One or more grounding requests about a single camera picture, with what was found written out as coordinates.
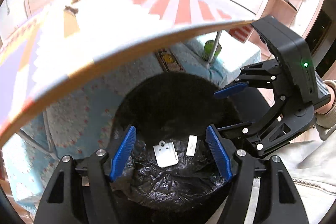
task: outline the green container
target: green container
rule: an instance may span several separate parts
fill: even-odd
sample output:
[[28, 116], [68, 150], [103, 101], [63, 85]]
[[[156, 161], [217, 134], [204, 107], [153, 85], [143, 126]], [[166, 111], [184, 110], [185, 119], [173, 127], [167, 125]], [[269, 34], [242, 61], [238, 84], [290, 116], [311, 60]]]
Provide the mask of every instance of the green container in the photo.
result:
[[[211, 53], [211, 50], [212, 50], [214, 44], [215, 44], [214, 40], [206, 41], [206, 43], [204, 45], [204, 50], [203, 50], [203, 53], [202, 53], [202, 59], [204, 61], [209, 60], [209, 56], [210, 56], [210, 53]], [[221, 50], [222, 50], [222, 46], [218, 43], [218, 46], [217, 46], [217, 49], [215, 51], [215, 55], [213, 57], [212, 62], [216, 60], [216, 58], [219, 55], [219, 53], [221, 52]]]

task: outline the white rectangular object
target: white rectangular object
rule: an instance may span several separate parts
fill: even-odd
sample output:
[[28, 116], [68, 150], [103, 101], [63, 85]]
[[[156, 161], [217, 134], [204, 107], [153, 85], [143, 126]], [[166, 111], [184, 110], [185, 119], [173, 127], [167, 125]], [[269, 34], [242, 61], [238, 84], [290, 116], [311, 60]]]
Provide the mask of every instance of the white rectangular object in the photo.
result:
[[189, 135], [188, 147], [187, 147], [187, 156], [195, 157], [195, 150], [197, 144], [197, 136]]
[[173, 142], [165, 143], [164, 141], [160, 141], [159, 144], [154, 145], [153, 148], [159, 167], [164, 168], [179, 162]]

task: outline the blue textured pad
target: blue textured pad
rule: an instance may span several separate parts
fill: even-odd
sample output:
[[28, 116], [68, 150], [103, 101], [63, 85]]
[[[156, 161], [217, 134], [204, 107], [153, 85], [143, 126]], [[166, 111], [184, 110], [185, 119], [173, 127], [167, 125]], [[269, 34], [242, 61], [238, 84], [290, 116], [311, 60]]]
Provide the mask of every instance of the blue textured pad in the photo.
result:
[[237, 83], [235, 85], [229, 86], [228, 88], [218, 90], [213, 95], [216, 99], [223, 99], [243, 91], [246, 87], [248, 87], [247, 83]]
[[216, 132], [211, 126], [207, 127], [206, 130], [206, 141], [211, 150], [212, 156], [215, 159], [216, 165], [218, 167], [219, 173], [226, 180], [231, 180], [233, 175], [231, 172], [231, 161], [224, 147], [221, 145]]
[[112, 159], [111, 173], [110, 173], [110, 179], [112, 181], [115, 181], [118, 177], [121, 176], [127, 163], [128, 157], [133, 149], [136, 137], [137, 137], [137, 130], [135, 129], [134, 126], [131, 126], [123, 142], [119, 146], [117, 153]]

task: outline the trash bag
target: trash bag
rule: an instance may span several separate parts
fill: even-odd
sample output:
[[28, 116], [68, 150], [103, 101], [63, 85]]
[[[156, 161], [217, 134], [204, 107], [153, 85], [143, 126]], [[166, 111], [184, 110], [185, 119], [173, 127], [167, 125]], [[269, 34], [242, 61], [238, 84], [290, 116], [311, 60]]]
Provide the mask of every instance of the trash bag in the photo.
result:
[[[205, 141], [206, 127], [240, 122], [229, 99], [214, 99], [217, 89], [203, 78], [176, 72], [156, 75], [133, 89], [115, 114], [111, 139], [129, 124], [136, 127], [137, 139], [112, 189], [158, 211], [181, 213], [210, 203], [227, 181], [220, 177]], [[198, 136], [194, 157], [186, 156], [189, 135]], [[161, 140], [174, 143], [176, 165], [157, 165], [153, 146]]]

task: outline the sleeve cuff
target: sleeve cuff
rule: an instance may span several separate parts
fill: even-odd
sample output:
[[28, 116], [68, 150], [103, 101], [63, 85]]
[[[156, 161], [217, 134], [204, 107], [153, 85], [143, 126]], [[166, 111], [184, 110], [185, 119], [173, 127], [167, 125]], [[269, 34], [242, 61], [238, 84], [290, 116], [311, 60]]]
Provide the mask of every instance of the sleeve cuff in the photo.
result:
[[[336, 83], [332, 80], [323, 81], [326, 85], [330, 86], [336, 94]], [[334, 124], [336, 124], [336, 104], [334, 102], [332, 108], [326, 114], [316, 114], [317, 124], [330, 129]]]

